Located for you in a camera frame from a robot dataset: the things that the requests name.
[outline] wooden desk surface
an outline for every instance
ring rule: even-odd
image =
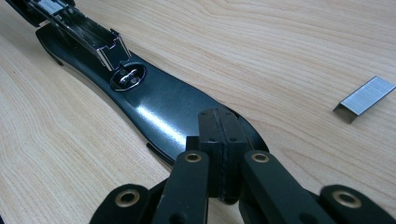
[[[332,112],[374,76],[396,83],[396,2],[94,1],[130,50],[246,117],[299,183],[342,184],[396,217],[396,93],[353,124]],[[88,223],[114,188],[167,169],[98,90],[58,66],[0,1],[0,214]],[[242,222],[216,200],[209,223]]]

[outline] round metal rivet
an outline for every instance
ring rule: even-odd
[[[361,200],[357,198],[355,195],[345,191],[345,190],[337,190],[332,193],[332,197],[336,202],[341,205],[349,208],[360,208]]]
[[[185,156],[185,160],[188,162],[198,162],[201,160],[201,155],[197,153],[190,153]]]
[[[270,159],[262,153],[255,153],[251,155],[251,159],[256,162],[268,162]]]
[[[118,207],[129,207],[136,204],[140,199],[140,194],[135,189],[126,189],[120,192],[116,197]]]

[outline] black plastic part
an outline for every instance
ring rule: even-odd
[[[244,190],[251,192],[269,223],[334,223],[273,155],[247,152],[242,175],[247,183]]]
[[[206,223],[208,172],[204,152],[179,154],[151,223]]]
[[[82,46],[70,46],[53,26],[40,28],[36,35],[49,55],[58,62],[75,68],[104,91],[148,139],[165,162],[172,164],[185,150],[186,137],[197,136],[197,115],[208,108],[226,108],[191,85],[172,77],[132,53],[127,64],[139,63],[146,76],[128,91],[114,91],[110,86],[113,73]],[[257,131],[238,117],[249,142],[255,149],[267,150]]]
[[[323,188],[318,202],[337,223],[396,223],[393,217],[369,198],[345,186]]]
[[[149,190],[124,185],[111,191],[93,214],[91,224],[140,223],[149,204]]]
[[[198,149],[210,158],[209,197],[236,203],[241,190],[241,161],[253,146],[235,114],[225,108],[202,111],[199,137],[189,137],[187,150]]]

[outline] chrome metal part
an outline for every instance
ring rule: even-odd
[[[75,7],[61,0],[31,0],[27,4],[89,50],[109,71],[131,58],[119,33],[108,31]]]
[[[383,78],[373,77],[341,101],[333,112],[346,122],[352,123],[355,118],[363,114],[395,88],[395,85]]]

